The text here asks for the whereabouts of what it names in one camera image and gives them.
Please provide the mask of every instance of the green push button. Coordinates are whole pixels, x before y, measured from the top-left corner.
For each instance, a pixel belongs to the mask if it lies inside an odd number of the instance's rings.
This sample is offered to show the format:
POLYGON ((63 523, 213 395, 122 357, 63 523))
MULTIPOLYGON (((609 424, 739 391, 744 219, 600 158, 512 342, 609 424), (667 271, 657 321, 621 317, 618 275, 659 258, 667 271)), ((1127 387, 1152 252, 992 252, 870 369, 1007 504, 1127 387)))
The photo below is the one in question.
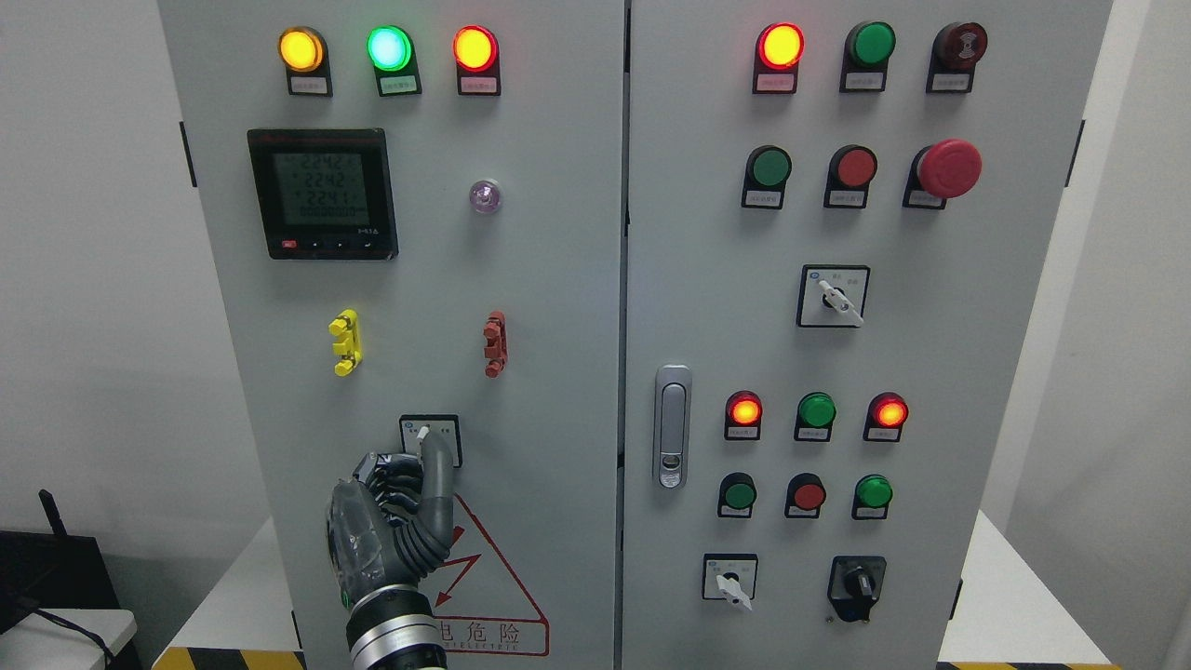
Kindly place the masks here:
POLYGON ((732 509, 748 509, 756 502, 756 490, 748 484, 732 484, 724 491, 724 503, 732 509))
POLYGON ((873 21, 853 29, 848 39, 848 54, 858 65, 873 68, 887 61, 896 45, 897 37, 890 24, 873 21))
POLYGON ((761 186, 777 186, 790 176, 790 156, 777 146, 769 146, 754 155, 749 171, 761 186))
POLYGON ((880 475, 869 475, 856 484, 856 497, 865 507, 885 507, 893 500, 893 487, 880 475))
POLYGON ((798 403, 798 418, 812 428, 823 428, 835 421, 835 402, 827 394, 811 394, 798 403))

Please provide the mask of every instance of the yellow black hazard stripe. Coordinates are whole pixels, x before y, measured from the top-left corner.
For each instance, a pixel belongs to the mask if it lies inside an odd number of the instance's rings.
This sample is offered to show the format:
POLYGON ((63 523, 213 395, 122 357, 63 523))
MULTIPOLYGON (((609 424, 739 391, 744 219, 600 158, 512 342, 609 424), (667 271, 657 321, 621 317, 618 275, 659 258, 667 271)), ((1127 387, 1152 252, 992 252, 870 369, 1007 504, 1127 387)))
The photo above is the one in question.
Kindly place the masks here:
POLYGON ((306 670, 306 659, 300 651, 172 646, 152 670, 306 670))
POLYGON ((1118 665, 1097 665, 1086 663, 943 663, 935 670, 1121 670, 1118 665))
MULTIPOLYGON (((172 646, 152 670, 306 670, 300 651, 248 651, 172 646)), ((1062 663, 943 663, 935 670, 1121 670, 1117 665, 1062 663)))

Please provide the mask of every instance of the illuminated green light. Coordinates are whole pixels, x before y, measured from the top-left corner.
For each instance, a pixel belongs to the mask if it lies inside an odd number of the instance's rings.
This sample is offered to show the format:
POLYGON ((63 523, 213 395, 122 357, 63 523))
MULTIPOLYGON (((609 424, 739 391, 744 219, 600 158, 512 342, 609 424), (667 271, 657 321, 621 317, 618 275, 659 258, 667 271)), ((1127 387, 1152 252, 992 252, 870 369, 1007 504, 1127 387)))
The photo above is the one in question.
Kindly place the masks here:
POLYGON ((410 64, 413 44, 410 36, 395 25, 382 25, 368 35, 368 57, 376 69, 397 71, 410 64))

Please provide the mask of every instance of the black cable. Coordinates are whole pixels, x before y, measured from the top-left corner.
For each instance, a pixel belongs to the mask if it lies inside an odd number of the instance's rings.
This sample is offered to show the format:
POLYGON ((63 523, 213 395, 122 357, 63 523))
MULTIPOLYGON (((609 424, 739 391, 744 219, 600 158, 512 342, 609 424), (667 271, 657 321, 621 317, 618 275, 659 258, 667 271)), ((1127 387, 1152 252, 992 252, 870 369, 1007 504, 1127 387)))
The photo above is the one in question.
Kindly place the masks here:
POLYGON ((68 619, 63 619, 63 618, 58 616, 57 614, 50 614, 49 612, 45 612, 44 609, 42 609, 39 607, 25 607, 25 606, 23 606, 20 603, 18 603, 18 607, 20 607, 21 609, 24 609, 25 612, 27 612, 30 614, 36 614, 36 615, 40 616, 42 619, 45 619, 46 621, 49 621, 50 624, 54 624, 55 626, 61 626, 61 627, 67 628, 69 631, 74 631, 76 633, 82 633, 83 635, 86 635, 87 639, 89 639, 91 641, 95 643, 99 646, 99 649, 104 650, 104 666, 105 668, 108 666, 108 665, 111 665, 112 663, 116 663, 116 655, 112 653, 112 650, 110 650, 107 647, 107 644, 104 641, 104 638, 96 635, 95 633, 92 633, 91 631, 88 631, 87 628, 83 628, 82 626, 75 624, 74 621, 70 621, 68 619))

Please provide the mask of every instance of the red indicator light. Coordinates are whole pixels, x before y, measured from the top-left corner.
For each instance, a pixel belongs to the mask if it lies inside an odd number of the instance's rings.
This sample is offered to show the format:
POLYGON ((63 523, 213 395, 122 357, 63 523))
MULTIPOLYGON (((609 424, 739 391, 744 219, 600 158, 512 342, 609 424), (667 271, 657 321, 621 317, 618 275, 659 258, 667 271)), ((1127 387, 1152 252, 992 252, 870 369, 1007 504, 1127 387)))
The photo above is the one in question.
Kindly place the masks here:
POLYGON ((862 146, 848 149, 840 156, 835 171, 844 186, 853 188, 863 186, 877 175, 877 156, 862 146))
POLYGON ((484 71, 497 62, 497 38, 492 31, 481 25, 459 29, 451 46, 455 50, 455 61, 468 71, 484 71))
POLYGON ((772 24, 756 40, 756 51, 765 67, 785 70, 798 64, 803 57, 803 31, 794 24, 772 24))
POLYGON ((818 509, 827 500, 827 491, 818 484, 805 484, 794 491, 794 507, 798 509, 818 509))
POLYGON ((740 392, 728 399, 728 418, 737 426, 753 426, 761 421, 761 400, 750 392, 740 392))
POLYGON ((897 394, 884 394, 873 401, 873 421, 881 428, 900 428, 910 418, 910 408, 897 394))

